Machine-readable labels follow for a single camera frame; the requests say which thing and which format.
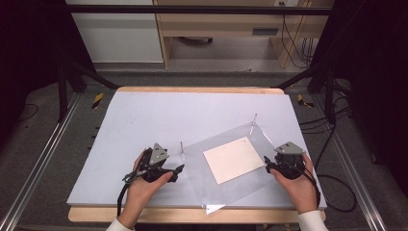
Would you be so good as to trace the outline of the yellow clamp left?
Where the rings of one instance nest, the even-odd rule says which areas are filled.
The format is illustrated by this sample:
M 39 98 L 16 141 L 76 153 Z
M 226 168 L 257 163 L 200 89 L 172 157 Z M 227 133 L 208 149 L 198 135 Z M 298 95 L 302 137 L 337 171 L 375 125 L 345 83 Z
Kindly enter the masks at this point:
M 103 92 L 99 92 L 99 93 L 96 94 L 96 96 L 94 98 L 94 101 L 93 101 L 93 103 L 91 105 L 92 109 L 97 109 L 98 108 L 98 106 L 99 106 L 99 104 L 100 104 L 100 102 L 102 100 L 103 95 L 104 95 Z

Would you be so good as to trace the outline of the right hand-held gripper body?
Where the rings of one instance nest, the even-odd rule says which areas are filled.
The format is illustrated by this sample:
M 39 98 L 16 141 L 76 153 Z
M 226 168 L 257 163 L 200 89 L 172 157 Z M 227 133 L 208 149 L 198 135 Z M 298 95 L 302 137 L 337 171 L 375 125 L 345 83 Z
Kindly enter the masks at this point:
M 305 171 L 303 154 L 305 151 L 295 143 L 288 141 L 275 148 L 275 162 L 272 167 L 285 178 L 293 180 L 300 177 Z

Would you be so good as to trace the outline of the clear acrylic photo frame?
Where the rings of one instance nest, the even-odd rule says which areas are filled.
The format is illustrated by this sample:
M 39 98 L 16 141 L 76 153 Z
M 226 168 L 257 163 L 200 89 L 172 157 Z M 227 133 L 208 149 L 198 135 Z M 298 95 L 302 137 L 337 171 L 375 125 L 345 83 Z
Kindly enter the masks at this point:
M 265 173 L 264 156 L 273 152 L 273 145 L 259 127 L 257 120 L 258 118 L 254 117 L 243 125 L 211 135 L 205 140 L 185 147 L 181 152 L 184 158 L 185 171 L 189 176 L 199 205 L 206 214 L 213 213 L 255 193 L 268 181 L 268 175 Z M 264 165 L 219 185 L 203 152 L 243 137 L 248 137 Z

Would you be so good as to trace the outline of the black horizontal frame bar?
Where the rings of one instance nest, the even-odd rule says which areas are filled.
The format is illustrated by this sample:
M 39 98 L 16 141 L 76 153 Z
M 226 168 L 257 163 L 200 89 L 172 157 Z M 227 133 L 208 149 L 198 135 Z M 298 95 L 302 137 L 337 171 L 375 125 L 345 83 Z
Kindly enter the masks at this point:
M 331 8 L 239 7 L 239 6 L 145 6 L 145 5 L 66 5 L 70 13 L 181 13 L 181 14 L 261 14 L 330 15 Z

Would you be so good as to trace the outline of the dark curtain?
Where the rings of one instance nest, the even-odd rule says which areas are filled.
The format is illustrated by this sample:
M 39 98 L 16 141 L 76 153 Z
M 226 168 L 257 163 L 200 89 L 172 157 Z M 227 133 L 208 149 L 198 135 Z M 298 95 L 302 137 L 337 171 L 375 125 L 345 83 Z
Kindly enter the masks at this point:
M 45 22 L 77 64 L 93 70 L 89 52 L 71 13 L 42 10 L 65 0 L 0 0 L 0 143 L 11 134 L 34 90 L 57 81 L 61 63 L 40 29 Z
M 346 29 L 331 68 L 351 84 L 363 134 L 408 196 L 408 0 L 334 0 L 317 61 Z

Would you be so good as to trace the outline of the black object under desk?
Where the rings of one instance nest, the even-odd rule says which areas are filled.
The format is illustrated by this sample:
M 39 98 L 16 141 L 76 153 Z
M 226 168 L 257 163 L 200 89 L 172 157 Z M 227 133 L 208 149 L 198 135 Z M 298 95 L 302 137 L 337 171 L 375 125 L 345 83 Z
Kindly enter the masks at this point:
M 182 43 L 188 45 L 207 45 L 211 44 L 214 41 L 213 38 L 189 38 L 189 37 L 179 37 L 179 40 Z

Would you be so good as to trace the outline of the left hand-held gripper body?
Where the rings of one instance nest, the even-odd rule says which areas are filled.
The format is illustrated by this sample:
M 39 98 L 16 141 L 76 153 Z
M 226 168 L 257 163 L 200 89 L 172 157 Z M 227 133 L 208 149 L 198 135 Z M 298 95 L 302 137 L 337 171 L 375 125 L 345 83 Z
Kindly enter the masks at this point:
M 147 182 L 153 182 L 167 172 L 173 173 L 174 169 L 163 168 L 168 157 L 167 150 L 155 142 L 152 147 L 143 151 L 138 175 Z

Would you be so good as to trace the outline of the black metal stand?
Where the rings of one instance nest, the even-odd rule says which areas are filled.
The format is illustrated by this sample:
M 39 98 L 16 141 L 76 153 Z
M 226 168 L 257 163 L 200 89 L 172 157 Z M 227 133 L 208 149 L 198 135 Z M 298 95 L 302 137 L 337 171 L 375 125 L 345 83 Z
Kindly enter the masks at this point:
M 325 88 L 324 115 L 326 116 L 330 124 L 335 124 L 336 118 L 333 103 L 335 78 L 334 72 L 330 67 L 327 67 L 323 64 L 316 64 L 295 75 L 293 78 L 277 85 L 276 88 L 280 90 L 285 90 L 286 88 L 292 86 L 293 84 L 299 82 L 300 80 L 303 80 L 308 77 L 311 77 L 311 81 L 307 86 L 308 92 L 317 93 L 322 88 Z
M 116 90 L 119 85 L 103 78 L 95 71 L 92 71 L 78 63 L 63 64 L 58 69 L 58 92 L 59 92 L 59 107 L 60 114 L 58 121 L 61 122 L 68 113 L 68 102 L 66 93 L 66 84 L 69 84 L 75 92 L 84 92 L 87 88 L 83 80 L 83 76 L 88 76 L 92 80 L 102 84 L 103 86 Z

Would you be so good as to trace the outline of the yellow clamp right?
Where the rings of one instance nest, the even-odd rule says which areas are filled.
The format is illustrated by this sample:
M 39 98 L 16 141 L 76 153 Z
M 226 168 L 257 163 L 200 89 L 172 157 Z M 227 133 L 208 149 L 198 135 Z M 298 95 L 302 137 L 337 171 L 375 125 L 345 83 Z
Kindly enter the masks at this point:
M 310 102 L 305 102 L 303 99 L 303 96 L 301 94 L 297 95 L 297 102 L 299 105 L 308 107 L 308 108 L 315 108 L 315 104 L 314 103 L 310 103 Z

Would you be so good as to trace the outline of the white table cover board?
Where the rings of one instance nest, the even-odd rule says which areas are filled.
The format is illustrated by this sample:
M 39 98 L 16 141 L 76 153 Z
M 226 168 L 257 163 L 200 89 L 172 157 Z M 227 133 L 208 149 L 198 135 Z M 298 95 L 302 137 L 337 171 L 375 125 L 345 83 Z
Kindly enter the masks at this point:
M 263 165 L 287 141 L 305 145 L 286 94 L 119 90 L 67 202 L 115 205 L 136 157 L 159 143 L 169 154 L 165 166 L 184 169 L 151 206 L 290 209 Z

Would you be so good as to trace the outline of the picture card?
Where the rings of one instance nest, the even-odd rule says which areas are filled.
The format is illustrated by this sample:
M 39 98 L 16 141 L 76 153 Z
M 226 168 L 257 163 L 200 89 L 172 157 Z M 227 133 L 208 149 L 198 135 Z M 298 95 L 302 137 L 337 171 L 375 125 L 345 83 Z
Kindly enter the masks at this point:
M 248 137 L 219 145 L 203 154 L 219 185 L 264 165 Z

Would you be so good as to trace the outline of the light wooden desk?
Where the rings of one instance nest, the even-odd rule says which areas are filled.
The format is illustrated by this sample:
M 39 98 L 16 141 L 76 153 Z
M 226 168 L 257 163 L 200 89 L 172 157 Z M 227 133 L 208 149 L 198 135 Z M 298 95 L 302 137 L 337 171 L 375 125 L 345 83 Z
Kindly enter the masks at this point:
M 152 0 L 156 6 L 240 6 L 331 8 L 335 0 Z M 286 67 L 300 49 L 300 39 L 319 39 L 326 15 L 180 14 L 156 15 L 163 54 L 169 59 L 170 41 L 177 37 L 264 37 L 270 40 L 278 63 Z

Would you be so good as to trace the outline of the white cabinet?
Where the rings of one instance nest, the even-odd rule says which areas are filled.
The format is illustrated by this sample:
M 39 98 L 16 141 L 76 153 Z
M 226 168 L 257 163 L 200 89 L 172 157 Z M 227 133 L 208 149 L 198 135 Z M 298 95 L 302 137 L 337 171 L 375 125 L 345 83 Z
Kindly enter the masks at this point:
M 154 13 L 74 13 L 72 16 L 94 63 L 163 61 Z

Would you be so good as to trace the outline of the person's left hand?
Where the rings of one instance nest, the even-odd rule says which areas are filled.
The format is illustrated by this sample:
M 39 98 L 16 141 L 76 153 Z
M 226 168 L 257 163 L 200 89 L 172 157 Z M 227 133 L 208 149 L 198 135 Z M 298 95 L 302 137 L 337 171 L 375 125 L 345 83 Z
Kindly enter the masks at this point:
M 172 172 L 167 172 L 153 182 L 146 182 L 142 177 L 135 179 L 127 190 L 124 210 L 142 210 L 172 175 Z

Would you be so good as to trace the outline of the aluminium floor rail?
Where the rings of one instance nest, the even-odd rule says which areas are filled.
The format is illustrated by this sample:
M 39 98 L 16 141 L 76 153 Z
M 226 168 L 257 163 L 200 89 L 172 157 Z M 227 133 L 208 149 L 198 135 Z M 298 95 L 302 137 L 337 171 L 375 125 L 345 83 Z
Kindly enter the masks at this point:
M 43 147 L 29 176 L 26 178 L 24 185 L 15 198 L 11 208 L 0 221 L 0 231 L 13 231 L 16 227 L 19 219 L 21 218 L 21 215 L 23 214 L 38 185 L 38 182 L 40 181 L 40 178 L 46 170 L 49 161 L 53 157 L 54 152 L 65 132 L 65 129 L 77 109 L 78 102 L 81 97 L 81 93 L 72 94 L 65 116 L 61 121 L 57 123 L 46 145 Z
M 353 164 L 353 155 L 340 137 L 350 113 L 345 97 L 334 100 L 335 124 L 323 122 L 323 147 L 313 155 L 326 199 L 327 222 L 331 230 L 387 231 L 363 178 Z

